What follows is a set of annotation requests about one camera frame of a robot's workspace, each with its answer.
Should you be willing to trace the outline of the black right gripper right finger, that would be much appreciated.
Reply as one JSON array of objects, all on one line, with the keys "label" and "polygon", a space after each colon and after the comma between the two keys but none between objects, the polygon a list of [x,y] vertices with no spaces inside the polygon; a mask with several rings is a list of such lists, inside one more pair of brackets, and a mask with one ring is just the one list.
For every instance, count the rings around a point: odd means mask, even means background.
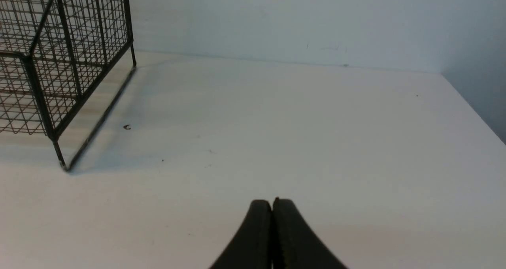
[{"label": "black right gripper right finger", "polygon": [[345,269],[314,233],[290,199],[273,203],[272,263],[275,269]]}]

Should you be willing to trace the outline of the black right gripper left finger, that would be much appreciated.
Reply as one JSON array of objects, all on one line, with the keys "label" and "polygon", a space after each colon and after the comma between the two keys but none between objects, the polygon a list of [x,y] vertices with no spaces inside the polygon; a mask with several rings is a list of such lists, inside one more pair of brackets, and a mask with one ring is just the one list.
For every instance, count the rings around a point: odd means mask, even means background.
[{"label": "black right gripper left finger", "polygon": [[270,269],[272,210],[268,201],[251,201],[239,229],[212,269]]}]

